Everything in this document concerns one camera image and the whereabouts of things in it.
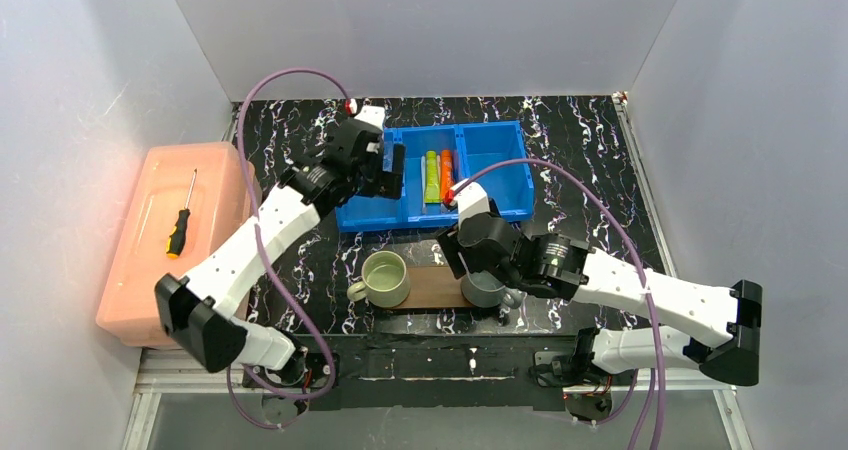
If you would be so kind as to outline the grey ceramic mug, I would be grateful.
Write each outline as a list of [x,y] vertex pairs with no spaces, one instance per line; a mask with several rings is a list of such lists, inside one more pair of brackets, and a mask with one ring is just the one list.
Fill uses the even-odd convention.
[[466,274],[460,280],[460,290],[468,302],[480,308],[516,309],[525,298],[521,291],[506,286],[488,272]]

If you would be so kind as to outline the oval wooden tray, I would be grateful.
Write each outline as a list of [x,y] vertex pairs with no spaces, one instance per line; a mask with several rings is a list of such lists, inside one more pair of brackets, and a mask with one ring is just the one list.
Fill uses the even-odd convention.
[[454,278],[448,266],[413,266],[407,268],[410,292],[392,310],[443,310],[473,308],[461,291],[461,281]]

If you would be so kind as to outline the light green ceramic mug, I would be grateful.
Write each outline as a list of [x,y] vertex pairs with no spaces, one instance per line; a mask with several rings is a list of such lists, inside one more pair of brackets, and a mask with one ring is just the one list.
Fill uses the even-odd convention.
[[366,258],[361,269],[361,280],[346,292],[351,302],[367,299],[380,308],[394,308],[402,304],[411,291],[406,263],[391,251],[378,251]]

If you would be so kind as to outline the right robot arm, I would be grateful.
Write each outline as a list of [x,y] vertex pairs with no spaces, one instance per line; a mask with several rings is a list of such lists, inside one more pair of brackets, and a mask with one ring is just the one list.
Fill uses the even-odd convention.
[[641,368],[684,368],[730,385],[760,381],[761,285],[701,285],[616,258],[562,234],[526,236],[492,212],[440,231],[455,278],[488,273],[529,296],[617,308],[656,329],[582,329],[574,350],[535,364],[533,377],[579,385]]

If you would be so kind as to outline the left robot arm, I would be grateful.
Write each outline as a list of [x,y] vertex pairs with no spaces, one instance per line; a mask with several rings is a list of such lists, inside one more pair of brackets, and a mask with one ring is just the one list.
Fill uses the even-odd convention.
[[355,196],[399,198],[404,146],[384,168],[385,111],[366,106],[319,151],[293,161],[249,217],[181,277],[163,275],[154,295],[165,333],[210,373],[232,364],[281,370],[296,346],[280,331],[241,320],[251,287],[290,245]]

